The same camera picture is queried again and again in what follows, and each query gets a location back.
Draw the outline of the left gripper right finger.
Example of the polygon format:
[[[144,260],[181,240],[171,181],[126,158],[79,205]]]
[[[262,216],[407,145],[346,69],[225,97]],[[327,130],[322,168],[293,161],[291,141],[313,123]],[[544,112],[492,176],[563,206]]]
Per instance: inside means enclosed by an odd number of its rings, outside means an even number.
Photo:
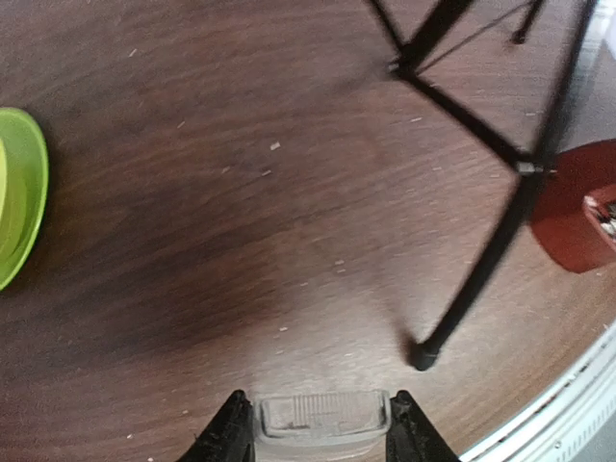
[[[408,391],[390,399],[392,424],[386,434],[386,462],[459,462]]]

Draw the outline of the clear plastic metronome cover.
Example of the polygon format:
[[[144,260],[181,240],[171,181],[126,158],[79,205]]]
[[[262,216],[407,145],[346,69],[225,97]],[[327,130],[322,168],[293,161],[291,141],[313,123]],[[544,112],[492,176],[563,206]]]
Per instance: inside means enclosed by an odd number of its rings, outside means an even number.
[[[346,461],[369,453],[392,424],[384,390],[259,398],[253,432],[258,461]]]

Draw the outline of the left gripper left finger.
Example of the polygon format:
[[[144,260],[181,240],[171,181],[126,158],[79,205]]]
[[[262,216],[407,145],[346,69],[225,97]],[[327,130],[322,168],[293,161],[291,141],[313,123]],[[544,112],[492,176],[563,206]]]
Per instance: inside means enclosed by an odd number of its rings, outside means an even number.
[[[246,393],[234,391],[177,462],[254,462],[253,418]]]

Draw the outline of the wooden metronome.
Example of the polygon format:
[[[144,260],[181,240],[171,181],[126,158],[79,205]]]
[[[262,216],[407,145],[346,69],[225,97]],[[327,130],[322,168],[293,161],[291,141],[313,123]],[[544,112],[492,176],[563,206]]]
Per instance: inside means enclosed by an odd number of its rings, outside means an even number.
[[[536,241],[563,269],[584,273],[615,261],[615,141],[558,154],[530,218]]]

